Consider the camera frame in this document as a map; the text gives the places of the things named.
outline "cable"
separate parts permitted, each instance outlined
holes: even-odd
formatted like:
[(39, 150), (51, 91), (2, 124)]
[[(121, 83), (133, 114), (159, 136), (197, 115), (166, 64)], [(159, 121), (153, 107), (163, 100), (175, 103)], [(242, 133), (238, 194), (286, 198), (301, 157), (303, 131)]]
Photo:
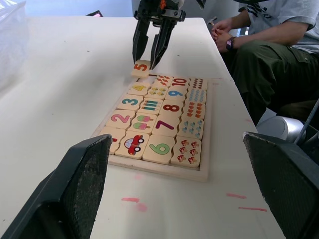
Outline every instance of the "cable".
[(295, 144), (298, 144), (299, 141), (300, 141), (300, 139), (301, 139), (301, 137), (304, 135), (306, 129), (308, 128), (308, 126), (309, 126), (309, 124), (310, 124), (310, 121), (311, 121), (311, 120), (313, 119), (313, 117), (315, 116), (315, 113), (316, 113), (318, 107), (319, 107), (319, 99), (317, 100), (317, 102), (316, 102), (316, 104), (315, 104), (313, 110), (311, 111), (311, 113), (310, 113), (308, 119), (306, 120), (306, 123), (305, 123), (303, 129), (301, 130), (300, 134), (299, 134), (298, 137), (296, 138), (296, 140), (295, 140), (295, 142), (294, 142)]

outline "white wall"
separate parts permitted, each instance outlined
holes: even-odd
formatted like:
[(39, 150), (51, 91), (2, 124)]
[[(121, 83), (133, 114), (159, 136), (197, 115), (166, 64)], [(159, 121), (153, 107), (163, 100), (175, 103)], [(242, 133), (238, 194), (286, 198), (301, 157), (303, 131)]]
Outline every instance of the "white wall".
[(131, 0), (27, 0), (25, 8), (29, 16), (87, 15), (97, 10), (103, 16), (133, 16)]

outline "table surface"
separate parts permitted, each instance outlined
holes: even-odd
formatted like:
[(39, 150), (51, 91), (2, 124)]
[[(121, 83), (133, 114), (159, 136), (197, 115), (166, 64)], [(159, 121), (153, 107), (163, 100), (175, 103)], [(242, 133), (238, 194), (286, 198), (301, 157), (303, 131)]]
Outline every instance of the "table surface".
[[(0, 92), (0, 235), (68, 148), (91, 136), (132, 80), (136, 23), (107, 17), (28, 19), (27, 60)], [(143, 59), (150, 59), (158, 30), (150, 27)], [(91, 238), (284, 238), (242, 142), (244, 131), (256, 129), (203, 19), (177, 24), (154, 72), (223, 78), (214, 96), (209, 181), (109, 165)], [(122, 201), (126, 197), (140, 202)]]

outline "red mark on table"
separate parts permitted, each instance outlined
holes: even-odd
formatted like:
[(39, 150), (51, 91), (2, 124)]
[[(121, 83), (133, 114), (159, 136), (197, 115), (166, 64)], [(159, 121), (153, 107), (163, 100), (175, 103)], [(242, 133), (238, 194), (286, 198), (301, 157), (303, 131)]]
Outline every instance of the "red mark on table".
[(144, 203), (137, 203), (136, 209), (141, 213), (144, 213), (148, 210), (147, 206)]
[(238, 209), (267, 212), (267, 209), (263, 209), (263, 208), (243, 208), (243, 207), (239, 207)]
[(138, 203), (140, 199), (139, 198), (122, 198), (122, 201)]
[(238, 194), (233, 194), (233, 193), (227, 193), (227, 197), (233, 197), (233, 198), (240, 198), (240, 199), (247, 199), (246, 196), (238, 195)]

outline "wooden puzzle tile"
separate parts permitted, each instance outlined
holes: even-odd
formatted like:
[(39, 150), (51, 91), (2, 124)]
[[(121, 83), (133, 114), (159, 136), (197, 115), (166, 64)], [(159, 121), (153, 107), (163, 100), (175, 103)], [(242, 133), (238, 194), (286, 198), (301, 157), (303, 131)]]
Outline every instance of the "wooden puzzle tile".
[(186, 95), (186, 101), (206, 103), (206, 90), (190, 89)]
[(138, 95), (138, 96), (145, 96), (148, 93), (149, 88), (151, 85), (146, 82), (135, 82), (130, 90), (128, 91), (129, 95)]
[(168, 92), (168, 87), (151, 86), (148, 94), (145, 97), (164, 100), (167, 92)]
[(189, 86), (190, 79), (186, 77), (174, 77), (170, 86), (186, 87)]
[(144, 101), (141, 103), (139, 113), (146, 113), (152, 115), (158, 115), (163, 104), (162, 100), (144, 98)]
[(133, 159), (141, 159), (150, 136), (147, 133), (126, 131), (121, 140), (119, 149), (115, 152), (117, 156)]
[(202, 139), (204, 132), (204, 121), (192, 117), (181, 118), (181, 123), (178, 126), (178, 136)]
[(191, 78), (188, 91), (190, 91), (190, 89), (200, 89), (200, 90), (207, 91), (207, 86), (208, 86), (208, 81), (206, 79)]
[(149, 76), (150, 68), (151, 68), (150, 61), (138, 60), (138, 61), (136, 61), (135, 65), (134, 65), (134, 68), (131, 72), (131, 75), (145, 78), (145, 77)]
[(152, 134), (144, 151), (143, 160), (169, 164), (172, 158), (171, 150), (174, 145), (175, 139), (173, 137)]
[(143, 96), (125, 95), (121, 102), (116, 107), (120, 110), (132, 110), (137, 111), (140, 108), (140, 104), (143, 101)]
[(186, 101), (183, 108), (183, 116), (194, 117), (203, 120), (205, 118), (205, 108), (206, 106), (204, 103)]
[(176, 137), (171, 164), (197, 168), (200, 164), (201, 141), (194, 138)]
[(164, 100), (163, 105), (159, 111), (160, 115), (169, 117), (180, 117), (184, 103), (182, 101)]
[(156, 118), (156, 115), (137, 113), (128, 130), (150, 134), (153, 130)]
[(127, 129), (130, 127), (134, 116), (135, 111), (114, 110), (105, 126)]
[(156, 119), (152, 134), (175, 137), (178, 124), (178, 117), (159, 115)]
[(105, 126), (99, 135), (110, 134), (112, 136), (112, 144), (110, 147), (110, 154), (114, 155), (115, 151), (120, 146), (121, 139), (125, 136), (125, 129), (122, 128), (113, 128)]
[(165, 100), (181, 101), (184, 102), (186, 99), (187, 90), (180, 87), (172, 86), (168, 89), (168, 93), (165, 96)]
[(154, 81), (154, 86), (166, 86), (169, 87), (173, 81), (172, 76), (158, 75)]

